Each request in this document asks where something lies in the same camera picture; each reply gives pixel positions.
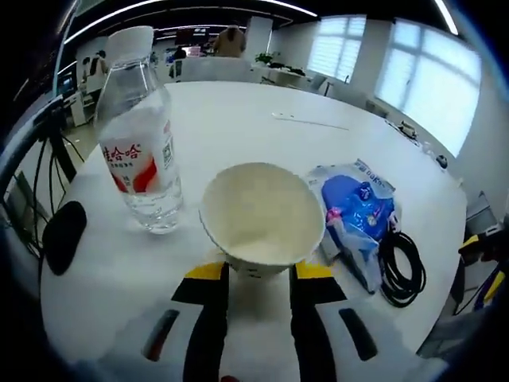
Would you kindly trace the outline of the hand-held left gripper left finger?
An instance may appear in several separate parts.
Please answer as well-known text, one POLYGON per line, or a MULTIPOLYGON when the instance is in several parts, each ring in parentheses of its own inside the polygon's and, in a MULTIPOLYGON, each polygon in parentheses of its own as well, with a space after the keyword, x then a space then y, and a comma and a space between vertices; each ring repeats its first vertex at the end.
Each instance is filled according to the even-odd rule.
POLYGON ((229 267, 195 267, 170 300, 128 321, 92 365, 96 381, 217 381, 227 334, 229 267))

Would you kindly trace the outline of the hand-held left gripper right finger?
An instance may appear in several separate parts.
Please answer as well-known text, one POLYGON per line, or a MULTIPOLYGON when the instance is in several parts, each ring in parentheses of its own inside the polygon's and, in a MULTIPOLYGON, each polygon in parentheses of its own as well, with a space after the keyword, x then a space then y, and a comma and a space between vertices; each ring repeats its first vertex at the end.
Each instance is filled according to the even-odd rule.
POLYGON ((289 272, 291 333, 303 381, 408 381, 423 359, 365 299, 348 299, 331 270, 301 261, 289 272))

